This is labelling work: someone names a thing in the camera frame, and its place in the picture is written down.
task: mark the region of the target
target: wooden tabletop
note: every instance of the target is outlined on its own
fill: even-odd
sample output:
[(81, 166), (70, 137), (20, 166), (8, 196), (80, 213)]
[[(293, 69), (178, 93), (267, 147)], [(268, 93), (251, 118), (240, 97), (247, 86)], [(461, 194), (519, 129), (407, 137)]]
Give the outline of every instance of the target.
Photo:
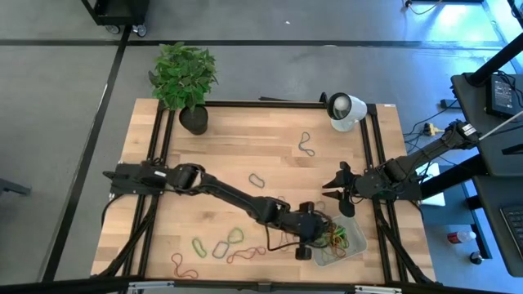
[[(122, 152), (125, 163), (144, 160), (158, 101), (137, 99)], [(387, 158), (405, 154), (400, 121), (394, 105), (377, 105), (382, 141)], [(191, 135), (177, 117), (168, 153), (169, 167), (178, 163), (198, 163), (207, 172), (228, 185), (252, 196), (284, 197), (293, 209), (305, 201), (323, 201), (330, 216), (338, 216), (337, 201), (321, 196), (321, 186), (335, 176), (340, 161), (347, 161), (354, 173), (362, 173), (366, 164), (360, 126), (349, 132), (335, 131), (323, 109), (276, 109), (207, 107), (208, 130), (201, 136)], [(164, 114), (156, 154), (167, 114)], [(372, 123), (367, 117), (373, 160), (378, 156), (373, 140)], [(298, 148), (302, 133), (311, 134), (305, 146), (315, 151), (310, 157)], [(248, 181), (256, 173), (265, 182), (260, 189)], [(109, 208), (101, 231), (92, 273), (104, 270), (116, 257), (129, 237), (136, 206), (136, 195), (125, 195)], [(427, 240), (419, 211), (408, 202), (396, 202), (396, 214), (402, 243), (413, 260), (429, 278), (434, 278)], [(199, 279), (271, 280), (301, 283), (383, 283), (382, 265), (376, 225), (369, 200), (356, 205), (355, 218), (364, 231), (368, 249), (357, 255), (319, 267), (314, 261), (296, 261), (294, 247), (286, 252), (267, 252), (251, 260), (226, 257), (248, 247), (264, 247), (264, 227), (245, 212), (212, 195), (194, 197), (166, 193), (160, 197), (150, 248), (147, 278), (175, 278), (174, 253), (183, 255), (179, 269), (196, 270)], [(226, 241), (227, 234), (239, 227), (244, 241), (230, 245), (223, 259), (212, 256), (214, 247)], [(199, 257), (191, 241), (198, 237), (208, 255)], [(281, 233), (270, 231), (272, 247), (280, 244)], [(136, 247), (132, 272), (137, 272), (141, 244)], [(394, 251), (389, 244), (392, 275), (398, 279)]]

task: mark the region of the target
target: green rubber band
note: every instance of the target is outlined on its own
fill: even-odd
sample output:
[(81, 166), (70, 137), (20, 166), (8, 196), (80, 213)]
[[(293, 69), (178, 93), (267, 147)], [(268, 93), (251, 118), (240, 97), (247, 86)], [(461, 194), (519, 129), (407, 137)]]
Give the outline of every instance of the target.
[[(241, 238), (238, 239), (238, 240), (232, 240), (232, 241), (231, 241), (230, 239), (234, 236), (234, 233), (235, 233), (235, 232), (238, 232), (239, 235), (241, 236)], [(241, 243), (241, 242), (243, 242), (243, 241), (244, 241), (244, 232), (243, 232), (240, 228), (237, 228), (237, 227), (236, 227), (236, 228), (233, 228), (233, 229), (229, 232), (229, 234), (227, 235), (227, 242), (228, 242), (229, 244), (238, 244), (238, 243)]]
[(196, 254), (200, 256), (201, 258), (204, 258), (207, 256), (207, 251), (203, 248), (202, 240), (200, 240), (198, 237), (193, 238), (193, 241), (191, 242), (193, 245), (193, 249), (196, 251)]

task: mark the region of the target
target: desk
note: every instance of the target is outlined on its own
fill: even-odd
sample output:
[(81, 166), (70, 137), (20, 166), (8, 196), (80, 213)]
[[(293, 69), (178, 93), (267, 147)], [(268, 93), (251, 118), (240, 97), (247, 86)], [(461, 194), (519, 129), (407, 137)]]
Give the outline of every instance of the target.
[(501, 207), (521, 204), (523, 178), (474, 176), (472, 180), (508, 273), (515, 277), (523, 277), (523, 261), (499, 210)]
[[(514, 75), (514, 77), (516, 78), (516, 85), (521, 87), (523, 77), (520, 75)], [(485, 134), (504, 121), (504, 119), (489, 115), (484, 111), (485, 87), (469, 85), (463, 75), (455, 75), (451, 78), (451, 81), (465, 119), (477, 131)], [(508, 124), (501, 130), (513, 126), (514, 124)], [(523, 155), (502, 154), (502, 149), (520, 144), (522, 138), (523, 129), (503, 133), (492, 138), (487, 137), (478, 145), (480, 151), (478, 155), (422, 184), (422, 193), (424, 196), (428, 196), (465, 180), (473, 179), (478, 195), (469, 198), (468, 202), (478, 204), (472, 206), (471, 209), (479, 207), (485, 209), (505, 266), (507, 266), (511, 275), (519, 277), (523, 277), (523, 262), (501, 217), (499, 208), (523, 203), (523, 200), (521, 200)], [(482, 235), (480, 238), (483, 244), (486, 244)]]
[[(516, 79), (516, 86), (523, 87), (523, 76), (512, 75)], [(451, 78), (452, 85), (458, 98), (459, 104), (465, 115), (465, 119), (474, 128), (483, 134), (504, 122), (505, 118), (498, 118), (485, 112), (486, 89), (474, 87), (468, 84), (465, 77), (455, 75)], [(516, 124), (508, 124), (501, 130), (514, 127)], [(523, 176), (523, 156), (503, 155), (502, 149), (523, 142), (523, 128), (497, 135), (494, 139), (486, 138), (478, 145), (480, 155), (491, 176)]]
[[(122, 152), (125, 163), (144, 160), (153, 128), (158, 101), (136, 100)], [(208, 130), (193, 136), (175, 118), (167, 164), (198, 163), (219, 180), (251, 195), (284, 196), (294, 209), (305, 201), (324, 201), (325, 213), (339, 215), (337, 201), (321, 197), (323, 184), (333, 179), (340, 161), (347, 161), (355, 173), (366, 167), (360, 126), (348, 133), (335, 131), (323, 109), (277, 109), (244, 107), (207, 107)], [(405, 154), (400, 122), (394, 105), (378, 105), (378, 118), (387, 158)], [(165, 118), (160, 134), (165, 128)], [(297, 147), (303, 131), (311, 134), (309, 157)], [(374, 163), (377, 163), (373, 136)], [(255, 172), (265, 182), (259, 189), (248, 182)], [(107, 211), (105, 224), (92, 266), (100, 273), (116, 257), (129, 237), (136, 206), (136, 195), (125, 195)], [(408, 202), (396, 202), (396, 214), (402, 243), (425, 275), (434, 279), (431, 258), (419, 211)], [(174, 278), (170, 258), (175, 252), (184, 256), (181, 271), (193, 269), (199, 279), (227, 281), (270, 280), (289, 283), (384, 283), (372, 203), (356, 205), (355, 215), (368, 239), (368, 249), (336, 264), (319, 267), (314, 261), (296, 261), (294, 248), (286, 252), (269, 252), (250, 261), (215, 259), (211, 252), (217, 242), (225, 240), (235, 226), (245, 240), (231, 245), (227, 256), (251, 246), (265, 246), (264, 228), (245, 212), (211, 195), (194, 197), (166, 193), (159, 200), (154, 225), (147, 278)], [(191, 246), (200, 237), (207, 249), (200, 258)], [(272, 247), (279, 244), (280, 232), (270, 232)], [(141, 245), (136, 246), (132, 273), (136, 273)], [(389, 246), (392, 274), (397, 280), (394, 250)]]

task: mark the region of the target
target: gray floor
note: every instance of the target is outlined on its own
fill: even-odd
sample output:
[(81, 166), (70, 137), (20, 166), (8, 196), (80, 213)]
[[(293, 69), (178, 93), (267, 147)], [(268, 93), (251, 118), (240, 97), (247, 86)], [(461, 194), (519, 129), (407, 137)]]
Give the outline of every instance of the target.
[[(518, 24), (514, 29), (515, 20), (503, 9), (505, 2), (489, 0), (489, 5), (496, 20), (500, 19), (500, 27), (509, 28), (506, 33), (502, 27), (503, 33), (521, 31)], [(497, 40), (481, 5), (444, 5), (415, 16), (401, 10), (400, 0), (151, 0), (147, 24), (148, 39)], [(0, 40), (6, 38), (119, 36), (96, 27), (78, 1), (0, 0)], [(452, 75), (473, 71), (495, 54), (369, 47), (209, 50), (217, 58), (220, 82), (209, 99), (318, 100), (322, 91), (345, 91), (369, 103), (397, 104), (404, 131), (439, 111), (440, 99), (452, 98)], [(33, 186), (28, 198), (13, 194), (0, 198), (0, 284), (38, 279), (115, 51), (115, 47), (0, 47), (0, 177)], [(125, 51), (57, 273), (59, 279), (89, 275), (109, 190), (101, 172), (114, 168), (119, 159), (134, 100), (150, 96), (146, 71), (154, 67), (158, 52), (157, 47), (127, 47)], [(510, 65), (504, 69), (513, 71)], [(433, 122), (442, 128), (456, 118), (463, 116), (448, 111)], [(421, 139), (419, 145), (428, 141)], [(458, 163), (474, 153), (452, 152), (445, 157)], [(427, 227), (439, 281), (506, 292), (521, 289), (522, 279), (512, 278), (504, 270), (491, 234), (487, 233), (494, 259), (475, 266), (463, 259), (474, 244), (452, 247), (444, 242), (445, 232), (453, 229)]]

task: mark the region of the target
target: rubber band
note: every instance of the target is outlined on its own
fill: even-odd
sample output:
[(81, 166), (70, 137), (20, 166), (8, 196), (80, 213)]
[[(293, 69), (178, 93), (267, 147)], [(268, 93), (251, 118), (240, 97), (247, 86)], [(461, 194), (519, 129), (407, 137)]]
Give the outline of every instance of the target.
[[(256, 183), (256, 182), (253, 181), (253, 179), (252, 179), (253, 176), (254, 176), (257, 180), (259, 180), (259, 181), (261, 182), (261, 185), (259, 185), (258, 183)], [(255, 185), (256, 187), (258, 187), (258, 188), (263, 189), (263, 187), (265, 187), (265, 181), (264, 181), (261, 177), (257, 176), (255, 173), (252, 173), (252, 174), (250, 174), (250, 175), (248, 176), (248, 181), (249, 181), (251, 184), (253, 184), (253, 185)]]
[(201, 258), (207, 256), (207, 251), (205, 250), (205, 248), (203, 248), (202, 240), (200, 240), (198, 237), (193, 238), (191, 244), (193, 245), (193, 249), (196, 251), (196, 254), (198, 254), (198, 256), (200, 256)]
[[(241, 238), (239, 238), (239, 239), (237, 239), (237, 240), (234, 240), (234, 239), (231, 240), (231, 239), (234, 237), (235, 232), (238, 232), (239, 235), (241, 236)], [(238, 228), (238, 227), (233, 228), (233, 229), (229, 232), (229, 234), (227, 235), (227, 242), (228, 242), (229, 244), (238, 244), (238, 243), (241, 243), (241, 242), (243, 242), (243, 241), (244, 241), (244, 232), (243, 232), (240, 228)]]
[[(247, 254), (250, 254), (250, 256), (244, 256), (242, 255), (243, 253), (247, 253)], [(241, 257), (241, 258), (244, 258), (246, 260), (250, 260), (252, 259), (256, 253), (258, 255), (265, 255), (267, 253), (267, 250), (264, 248), (264, 247), (250, 247), (250, 248), (247, 248), (245, 250), (238, 250), (236, 252), (234, 252), (233, 254), (229, 255), (227, 257), (227, 263), (228, 264), (231, 264), (235, 261), (235, 256), (238, 256), (238, 257)]]
[(349, 247), (349, 240), (346, 236), (346, 229), (341, 225), (332, 224), (329, 231), (324, 233), (319, 238), (320, 246), (329, 245), (332, 254), (329, 254), (324, 249), (321, 250), (321, 259), (323, 262), (332, 261), (332, 259), (325, 260), (324, 256), (333, 256), (335, 259), (342, 259), (346, 256), (346, 249)]
[[(174, 260), (174, 256), (179, 256), (180, 257), (180, 262), (177, 262)], [(174, 253), (173, 255), (171, 255), (171, 261), (172, 263), (174, 263), (174, 270), (173, 270), (173, 274), (175, 276), (175, 278), (192, 278), (192, 279), (197, 279), (198, 278), (198, 272), (194, 269), (188, 269), (186, 270), (185, 272), (183, 272), (182, 274), (178, 273), (178, 269), (180, 268), (181, 266), (181, 263), (183, 261), (183, 255), (180, 254), (180, 253)]]
[(312, 157), (312, 156), (316, 155), (316, 152), (313, 149), (307, 149), (307, 148), (302, 146), (304, 143), (308, 142), (309, 140), (311, 140), (311, 134), (309, 134), (308, 132), (304, 131), (302, 133), (302, 140), (300, 141), (300, 144), (297, 145), (297, 147), (301, 151), (305, 151), (305, 153), (307, 153), (307, 155)]
[[(221, 256), (217, 256), (216, 255), (216, 250), (220, 247), (220, 244), (224, 244), (226, 245), (226, 249), (223, 251), (223, 255)], [(223, 242), (223, 241), (220, 241), (216, 244), (216, 246), (214, 247), (214, 250), (212, 250), (212, 257), (214, 258), (217, 258), (217, 259), (222, 259), (223, 257), (225, 257), (225, 255), (227, 254), (227, 251), (229, 250), (229, 243), (227, 242)]]

